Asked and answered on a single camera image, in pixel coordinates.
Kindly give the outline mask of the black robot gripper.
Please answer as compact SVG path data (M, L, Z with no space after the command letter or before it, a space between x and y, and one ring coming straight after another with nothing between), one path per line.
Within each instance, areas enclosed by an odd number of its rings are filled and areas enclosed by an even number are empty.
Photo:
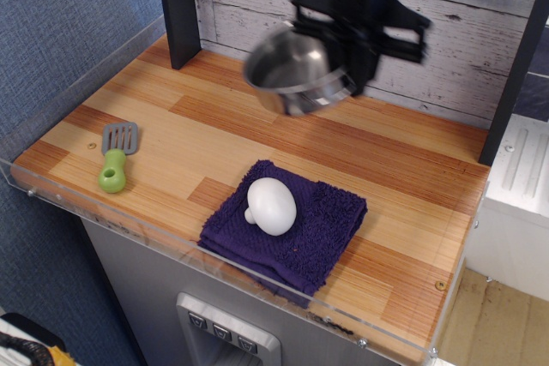
M431 21L398 0L291 0L295 27L318 35L330 31L347 47L346 64L353 97L375 77L379 53L419 63L425 55L425 31Z

